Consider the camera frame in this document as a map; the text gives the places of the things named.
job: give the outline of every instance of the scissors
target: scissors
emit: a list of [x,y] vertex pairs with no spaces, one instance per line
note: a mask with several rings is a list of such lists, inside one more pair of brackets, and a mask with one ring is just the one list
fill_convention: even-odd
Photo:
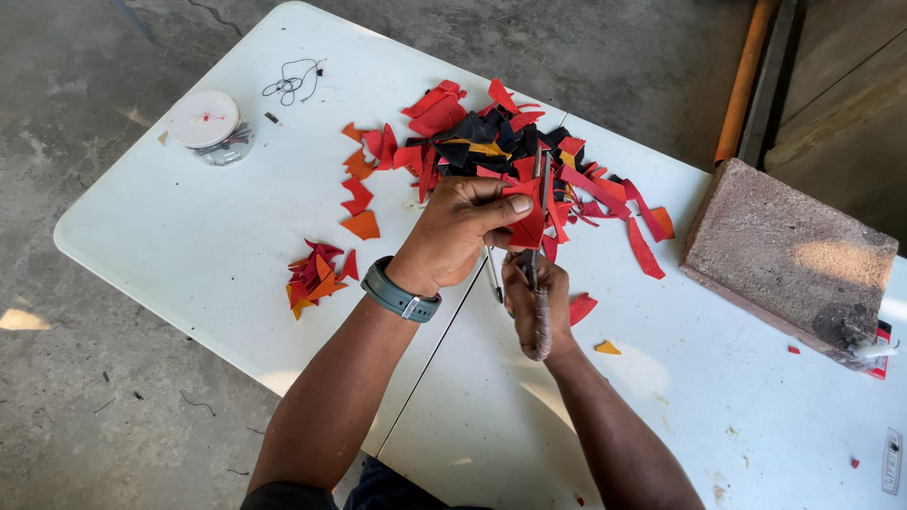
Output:
[[[541,177],[541,216],[548,210],[548,190],[551,188],[551,153],[545,153],[545,165],[541,166],[541,147],[535,152],[532,178]],[[543,361],[551,353],[551,309],[548,306],[548,289],[539,287],[539,251],[523,250],[520,254],[522,272],[529,281],[529,288],[535,294],[535,343],[520,342],[523,354],[533,361]]]

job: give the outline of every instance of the jar lid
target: jar lid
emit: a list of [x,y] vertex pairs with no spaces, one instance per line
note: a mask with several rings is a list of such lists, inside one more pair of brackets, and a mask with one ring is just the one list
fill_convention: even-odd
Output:
[[236,129],[239,108],[218,91],[186,94],[173,105],[167,131],[184,147],[200,149],[222,142]]

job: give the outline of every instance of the plastic jar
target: plastic jar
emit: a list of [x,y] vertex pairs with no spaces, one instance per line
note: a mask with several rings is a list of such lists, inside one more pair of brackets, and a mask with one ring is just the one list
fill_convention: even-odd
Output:
[[184,95],[171,108],[167,131],[177,143],[211,166],[227,166],[249,155],[255,139],[230,96],[218,91]]

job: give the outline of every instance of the brick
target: brick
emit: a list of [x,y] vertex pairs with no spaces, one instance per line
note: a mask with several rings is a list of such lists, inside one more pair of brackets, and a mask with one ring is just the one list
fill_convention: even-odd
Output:
[[718,169],[687,236],[691,279],[852,370],[874,338],[898,243],[737,159]]

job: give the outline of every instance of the person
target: person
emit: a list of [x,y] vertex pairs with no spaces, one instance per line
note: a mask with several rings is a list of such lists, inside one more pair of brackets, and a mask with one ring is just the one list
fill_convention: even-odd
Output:
[[[490,178],[444,178],[404,245],[385,267],[406,292],[434,296],[463,281],[483,244],[508,250],[506,225],[532,199]],[[505,305],[521,339],[532,341],[534,294],[515,257],[502,268]],[[677,459],[586,359],[571,334],[567,273],[540,257],[539,285],[551,307],[557,381],[586,462],[607,508],[703,508]],[[353,463],[397,362],[419,324],[366,294],[312,358],[268,424],[242,510],[335,509],[331,490]],[[369,457],[346,510],[448,508]]]

